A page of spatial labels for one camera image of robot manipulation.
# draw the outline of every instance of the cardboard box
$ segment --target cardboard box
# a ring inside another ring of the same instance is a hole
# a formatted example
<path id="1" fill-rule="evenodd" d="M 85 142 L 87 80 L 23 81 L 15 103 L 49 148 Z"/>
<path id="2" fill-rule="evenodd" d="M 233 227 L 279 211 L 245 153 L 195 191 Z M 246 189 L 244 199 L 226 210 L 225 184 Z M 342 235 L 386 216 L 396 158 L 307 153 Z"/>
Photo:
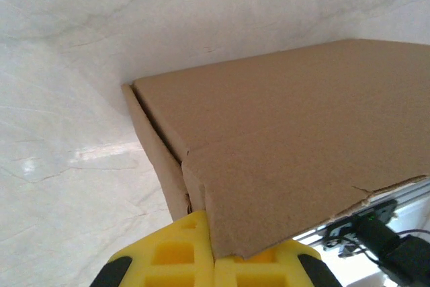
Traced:
<path id="1" fill-rule="evenodd" d="M 344 40 L 123 91 L 173 219 L 206 209 L 215 257 L 250 257 L 430 173 L 430 46 Z"/>

